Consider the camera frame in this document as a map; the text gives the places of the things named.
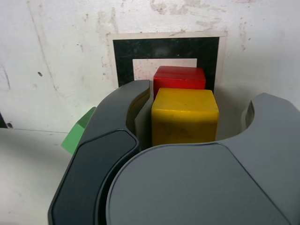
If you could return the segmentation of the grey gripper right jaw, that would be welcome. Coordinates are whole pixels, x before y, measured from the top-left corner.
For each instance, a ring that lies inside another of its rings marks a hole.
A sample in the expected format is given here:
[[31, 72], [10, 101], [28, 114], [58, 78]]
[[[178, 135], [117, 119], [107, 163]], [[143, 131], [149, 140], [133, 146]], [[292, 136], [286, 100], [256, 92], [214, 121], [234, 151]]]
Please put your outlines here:
[[300, 112], [262, 93], [242, 133], [210, 143], [144, 150], [114, 178], [109, 225], [297, 225]]

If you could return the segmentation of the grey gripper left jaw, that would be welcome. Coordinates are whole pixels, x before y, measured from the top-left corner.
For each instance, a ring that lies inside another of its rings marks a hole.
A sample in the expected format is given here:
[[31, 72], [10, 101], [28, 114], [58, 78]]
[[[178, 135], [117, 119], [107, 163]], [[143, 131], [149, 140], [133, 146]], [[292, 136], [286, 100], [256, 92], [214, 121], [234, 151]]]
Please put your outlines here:
[[150, 98], [150, 82], [127, 83], [96, 107], [48, 211], [51, 225], [104, 225], [106, 200], [121, 167], [139, 153], [135, 118]]

